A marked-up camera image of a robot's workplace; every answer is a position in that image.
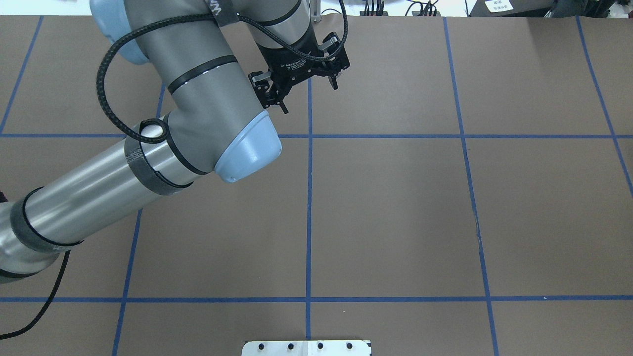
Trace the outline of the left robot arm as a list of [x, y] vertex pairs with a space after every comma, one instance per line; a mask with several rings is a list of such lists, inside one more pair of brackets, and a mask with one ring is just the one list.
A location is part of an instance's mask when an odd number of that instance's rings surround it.
[[[317, 41], [307, 0], [92, 0], [111, 41], [96, 95], [125, 139], [17, 201], [1, 199], [1, 281], [52, 265], [86, 237], [215, 172], [231, 183], [282, 152], [267, 109], [318, 75], [333, 89], [350, 67], [342, 36]], [[151, 63], [176, 108], [127, 126], [108, 103], [106, 73], [120, 53]]]

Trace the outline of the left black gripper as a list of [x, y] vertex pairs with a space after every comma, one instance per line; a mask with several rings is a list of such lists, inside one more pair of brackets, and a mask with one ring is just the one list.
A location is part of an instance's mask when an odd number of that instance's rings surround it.
[[331, 88], [338, 90], [342, 70], [350, 67], [348, 55], [336, 32], [330, 32], [321, 45], [318, 45], [314, 32], [307, 32], [292, 47], [305, 55], [319, 57], [319, 60], [303, 58], [284, 47], [258, 45], [268, 70], [251, 72], [248, 79], [265, 109], [277, 105], [283, 114], [288, 114], [283, 101], [285, 97], [295, 85], [315, 75], [328, 77]]

